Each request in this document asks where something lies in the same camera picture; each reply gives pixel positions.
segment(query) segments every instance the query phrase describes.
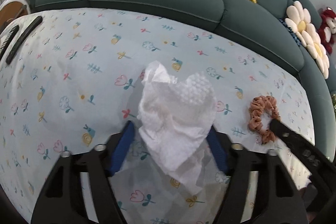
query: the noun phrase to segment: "blue fabric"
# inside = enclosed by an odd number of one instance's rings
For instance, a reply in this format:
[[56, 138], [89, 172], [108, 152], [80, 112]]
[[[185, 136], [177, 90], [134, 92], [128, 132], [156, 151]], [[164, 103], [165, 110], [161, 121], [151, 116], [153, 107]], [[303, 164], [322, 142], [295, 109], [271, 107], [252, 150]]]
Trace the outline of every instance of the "blue fabric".
[[280, 22], [282, 23], [282, 25], [287, 29], [287, 31], [289, 31], [289, 33], [291, 34], [291, 36], [292, 36], [293, 39], [295, 40], [296, 44], [297, 44], [298, 46], [300, 46], [300, 45], [301, 45], [301, 41], [300, 41], [300, 39], [296, 36], [296, 34], [294, 34], [294, 32], [292, 31], [292, 28], [289, 27], [289, 26], [287, 25], [287, 23], [284, 22], [282, 19], [279, 19], [279, 21], [280, 21]]
[[207, 142], [209, 144], [212, 155], [215, 158], [216, 165], [219, 170], [225, 174], [228, 172], [227, 166], [227, 154], [221, 144], [219, 143], [218, 138], [216, 137], [216, 131], [212, 127], [207, 136]]
[[134, 124], [130, 122], [112, 154], [112, 166], [110, 168], [112, 175], [120, 170], [121, 165], [126, 158], [129, 147], [134, 139], [134, 130]]

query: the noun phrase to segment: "flower-shaped pillow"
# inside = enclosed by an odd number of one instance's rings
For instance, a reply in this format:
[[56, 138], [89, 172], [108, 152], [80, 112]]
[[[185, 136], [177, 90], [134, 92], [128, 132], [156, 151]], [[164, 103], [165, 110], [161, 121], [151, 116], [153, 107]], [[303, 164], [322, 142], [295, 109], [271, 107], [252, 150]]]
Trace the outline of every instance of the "flower-shaped pillow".
[[329, 77], [329, 59], [315, 26], [311, 24], [309, 11], [304, 9], [299, 1], [294, 1], [294, 4], [287, 8], [286, 13], [289, 17], [285, 19], [286, 24], [292, 28], [302, 45], [315, 59], [323, 77], [327, 79]]

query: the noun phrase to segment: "paper towel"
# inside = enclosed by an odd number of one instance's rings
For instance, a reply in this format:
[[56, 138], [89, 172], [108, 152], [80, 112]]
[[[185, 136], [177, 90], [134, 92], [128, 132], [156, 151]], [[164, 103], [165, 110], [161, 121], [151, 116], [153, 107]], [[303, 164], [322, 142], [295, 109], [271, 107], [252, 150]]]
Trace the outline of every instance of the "paper towel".
[[204, 148], [200, 148], [216, 115], [216, 98], [203, 73], [185, 81], [169, 75], [154, 61], [142, 81], [139, 104], [139, 133], [153, 160], [192, 193], [201, 190], [196, 181], [202, 169]]

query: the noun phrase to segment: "hair scrunchie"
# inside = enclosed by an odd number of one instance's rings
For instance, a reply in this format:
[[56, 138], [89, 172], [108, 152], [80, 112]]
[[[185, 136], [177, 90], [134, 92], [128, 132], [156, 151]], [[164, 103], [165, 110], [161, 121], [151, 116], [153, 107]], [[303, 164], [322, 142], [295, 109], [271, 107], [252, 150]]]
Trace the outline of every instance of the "hair scrunchie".
[[261, 135], [262, 143], [268, 143], [269, 141], [275, 141], [274, 133], [269, 129], [263, 129], [263, 123], [260, 116], [267, 112], [271, 114], [272, 119], [280, 121], [277, 100], [273, 96], [259, 96], [255, 97], [250, 105], [249, 112], [251, 120], [249, 121], [249, 129], [251, 131], [258, 132]]

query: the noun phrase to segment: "red plush toy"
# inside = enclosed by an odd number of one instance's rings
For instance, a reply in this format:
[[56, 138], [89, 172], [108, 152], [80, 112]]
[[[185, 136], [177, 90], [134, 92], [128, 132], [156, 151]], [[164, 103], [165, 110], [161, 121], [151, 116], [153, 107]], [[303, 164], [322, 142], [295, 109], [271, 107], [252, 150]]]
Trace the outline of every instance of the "red plush toy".
[[336, 13], [327, 7], [321, 14], [322, 25], [317, 30], [321, 38], [321, 43], [329, 54], [333, 52], [332, 45], [334, 44], [333, 34], [336, 34]]

